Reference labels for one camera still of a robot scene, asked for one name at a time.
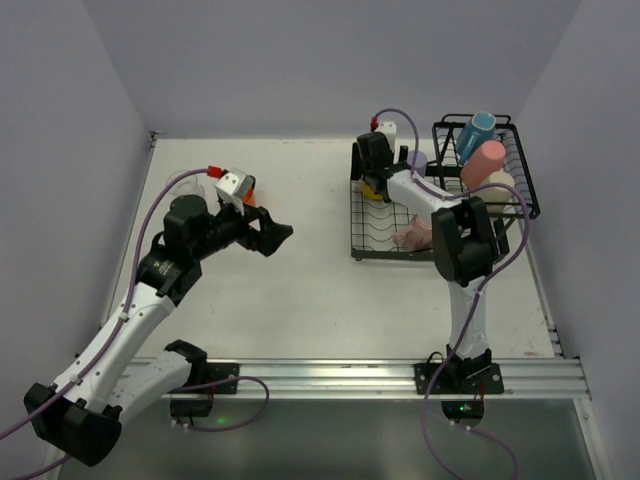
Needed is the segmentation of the yellow mug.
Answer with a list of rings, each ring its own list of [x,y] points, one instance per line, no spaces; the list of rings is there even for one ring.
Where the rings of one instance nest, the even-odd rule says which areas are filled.
[[[360,183],[362,195],[373,201],[383,201],[381,194],[376,193],[364,180]]]

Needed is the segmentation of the orange mug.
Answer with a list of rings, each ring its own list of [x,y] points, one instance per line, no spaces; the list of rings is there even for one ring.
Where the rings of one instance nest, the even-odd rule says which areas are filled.
[[[247,193],[243,197],[243,203],[252,207],[257,206],[257,201],[255,197],[255,189],[250,188]]]

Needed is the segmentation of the clear glass cup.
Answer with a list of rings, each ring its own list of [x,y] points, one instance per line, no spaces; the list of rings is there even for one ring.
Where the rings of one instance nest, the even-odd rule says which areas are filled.
[[[190,190],[188,192],[189,195],[196,195],[198,197],[201,197],[203,199],[206,198],[206,193],[205,193],[205,189],[202,185],[200,184],[191,184],[190,185]]]
[[[168,194],[172,197],[189,195],[188,192],[190,190],[190,185],[194,183],[200,184],[199,177],[197,175],[189,175],[182,178],[182,175],[184,175],[185,173],[186,170],[179,170],[172,173],[167,178],[166,184],[171,186]]]

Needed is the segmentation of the pink mug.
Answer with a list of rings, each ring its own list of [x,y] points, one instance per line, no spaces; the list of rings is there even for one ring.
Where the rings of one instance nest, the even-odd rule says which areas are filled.
[[[398,230],[392,237],[398,247],[408,251],[422,251],[432,247],[432,228],[419,215],[414,215],[409,224]]]

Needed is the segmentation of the cream tumbler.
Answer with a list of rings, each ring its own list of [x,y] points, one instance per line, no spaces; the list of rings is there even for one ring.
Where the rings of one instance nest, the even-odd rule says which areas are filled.
[[[509,173],[506,173],[503,170],[493,172],[481,182],[481,186],[486,186],[489,184],[503,184],[512,188],[515,187],[514,178]],[[489,187],[481,189],[475,193],[475,196],[478,196],[485,202],[487,211],[490,214],[502,213],[507,203],[513,197],[510,190],[505,190],[502,187]]]

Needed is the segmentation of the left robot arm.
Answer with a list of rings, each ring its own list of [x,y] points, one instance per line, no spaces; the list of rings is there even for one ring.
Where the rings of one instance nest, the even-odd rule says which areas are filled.
[[[36,383],[25,394],[36,435],[93,467],[114,448],[124,425],[157,398],[225,384],[211,376],[206,352],[182,340],[168,344],[139,374],[122,375],[201,278],[203,260],[232,244],[269,257],[292,233],[263,207],[224,204],[212,214],[200,196],[173,200],[121,306],[51,385]]]

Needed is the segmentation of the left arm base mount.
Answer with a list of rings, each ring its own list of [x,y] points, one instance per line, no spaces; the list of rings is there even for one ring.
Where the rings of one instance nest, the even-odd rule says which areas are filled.
[[[186,385],[171,392],[169,413],[175,422],[186,421],[194,425],[195,419],[208,417],[214,407],[217,395],[235,395],[237,383],[229,382],[221,386],[207,386],[209,383],[232,379],[240,373],[238,363],[208,363],[197,374],[192,375]]]

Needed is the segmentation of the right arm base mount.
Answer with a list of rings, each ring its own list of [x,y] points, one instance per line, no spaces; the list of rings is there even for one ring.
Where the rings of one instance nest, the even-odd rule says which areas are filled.
[[[505,387],[500,366],[486,349],[475,358],[454,357],[437,376],[431,393],[464,396],[462,400],[442,400],[442,412],[449,421],[476,427],[484,418],[486,395],[504,394]]]

